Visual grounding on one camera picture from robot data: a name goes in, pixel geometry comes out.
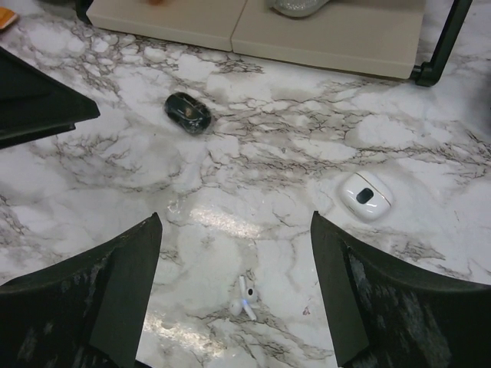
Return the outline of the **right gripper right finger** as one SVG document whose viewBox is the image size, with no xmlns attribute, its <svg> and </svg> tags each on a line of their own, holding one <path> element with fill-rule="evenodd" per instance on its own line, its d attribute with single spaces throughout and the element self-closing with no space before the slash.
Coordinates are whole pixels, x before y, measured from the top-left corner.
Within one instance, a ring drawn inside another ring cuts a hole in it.
<svg viewBox="0 0 491 368">
<path fill-rule="evenodd" d="M 490 287 L 427 271 L 320 214 L 311 244 L 339 367 L 488 367 Z"/>
</svg>

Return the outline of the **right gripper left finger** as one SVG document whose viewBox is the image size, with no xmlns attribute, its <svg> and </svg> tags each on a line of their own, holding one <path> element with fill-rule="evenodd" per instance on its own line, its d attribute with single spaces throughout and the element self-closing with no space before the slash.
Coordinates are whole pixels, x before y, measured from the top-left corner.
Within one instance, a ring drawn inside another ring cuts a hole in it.
<svg viewBox="0 0 491 368">
<path fill-rule="evenodd" d="M 3 367 L 142 367 L 158 214 L 90 250 L 1 286 Z"/>
</svg>

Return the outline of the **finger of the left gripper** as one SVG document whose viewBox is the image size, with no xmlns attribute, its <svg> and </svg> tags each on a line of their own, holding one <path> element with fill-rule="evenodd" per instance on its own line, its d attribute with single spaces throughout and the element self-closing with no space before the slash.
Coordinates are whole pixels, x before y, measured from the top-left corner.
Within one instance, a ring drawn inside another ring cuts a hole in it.
<svg viewBox="0 0 491 368">
<path fill-rule="evenodd" d="M 1 148 L 75 129 L 100 116 L 97 104 L 1 49 Z"/>
</svg>

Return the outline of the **black earbud charging case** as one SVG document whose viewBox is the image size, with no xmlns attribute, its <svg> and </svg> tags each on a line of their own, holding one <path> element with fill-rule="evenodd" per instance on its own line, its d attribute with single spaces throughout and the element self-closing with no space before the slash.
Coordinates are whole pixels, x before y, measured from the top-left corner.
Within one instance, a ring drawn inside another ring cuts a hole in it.
<svg viewBox="0 0 491 368">
<path fill-rule="evenodd" d="M 212 122 L 209 108 L 184 92 L 169 95 L 164 110 L 174 123 L 190 135 L 204 133 Z"/>
</svg>

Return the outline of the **white earbud charging case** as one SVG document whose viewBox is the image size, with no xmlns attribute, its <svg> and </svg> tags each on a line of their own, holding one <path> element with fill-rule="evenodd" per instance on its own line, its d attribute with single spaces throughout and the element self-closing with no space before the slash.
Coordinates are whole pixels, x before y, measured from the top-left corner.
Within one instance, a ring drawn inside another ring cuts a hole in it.
<svg viewBox="0 0 491 368">
<path fill-rule="evenodd" d="M 394 204 L 389 187 L 372 172 L 361 170 L 350 174 L 339 186 L 342 204 L 362 222 L 384 217 Z"/>
</svg>

